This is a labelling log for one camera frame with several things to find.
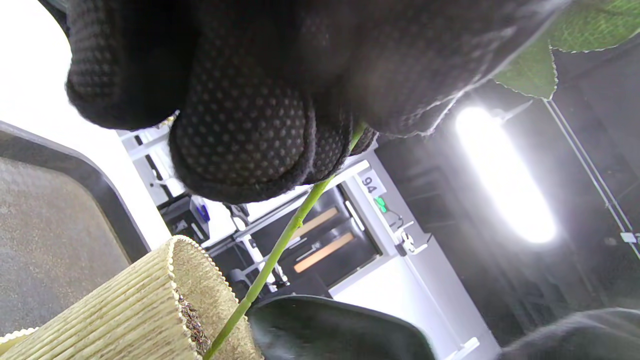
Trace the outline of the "person's left hand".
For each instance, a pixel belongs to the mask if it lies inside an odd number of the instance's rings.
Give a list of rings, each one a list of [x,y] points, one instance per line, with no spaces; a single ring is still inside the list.
[[[174,116],[191,193],[246,204],[327,180],[379,134],[435,130],[567,0],[42,0],[70,104],[135,131]]]

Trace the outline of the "person's right hand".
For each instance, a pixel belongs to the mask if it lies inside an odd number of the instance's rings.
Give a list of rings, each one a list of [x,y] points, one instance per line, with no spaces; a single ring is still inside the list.
[[[581,311],[506,346],[498,360],[638,360],[640,312],[621,307]]]

